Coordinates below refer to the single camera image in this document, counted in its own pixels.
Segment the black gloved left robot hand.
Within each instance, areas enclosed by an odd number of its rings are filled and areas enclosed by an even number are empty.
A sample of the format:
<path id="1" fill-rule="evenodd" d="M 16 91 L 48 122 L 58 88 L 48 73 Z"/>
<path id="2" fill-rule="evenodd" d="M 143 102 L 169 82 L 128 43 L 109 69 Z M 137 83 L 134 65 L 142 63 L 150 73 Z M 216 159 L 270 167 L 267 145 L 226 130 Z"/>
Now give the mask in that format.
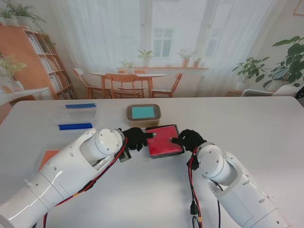
<path id="1" fill-rule="evenodd" d="M 123 131 L 127 138 L 126 149 L 140 151 L 143 147 L 148 146 L 148 139 L 156 136 L 156 133 L 145 133 L 141 128 L 133 127 Z"/>

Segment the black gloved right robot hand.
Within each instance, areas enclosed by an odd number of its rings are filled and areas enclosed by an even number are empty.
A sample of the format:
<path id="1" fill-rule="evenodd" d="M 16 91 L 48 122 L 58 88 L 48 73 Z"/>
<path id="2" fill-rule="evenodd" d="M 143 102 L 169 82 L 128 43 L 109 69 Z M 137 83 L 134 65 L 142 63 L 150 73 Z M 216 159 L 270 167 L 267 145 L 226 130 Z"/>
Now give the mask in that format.
<path id="1" fill-rule="evenodd" d="M 170 138 L 171 143 L 184 147 L 187 151 L 194 152 L 194 150 L 207 142 L 199 133 L 194 130 L 183 130 L 177 138 Z"/>

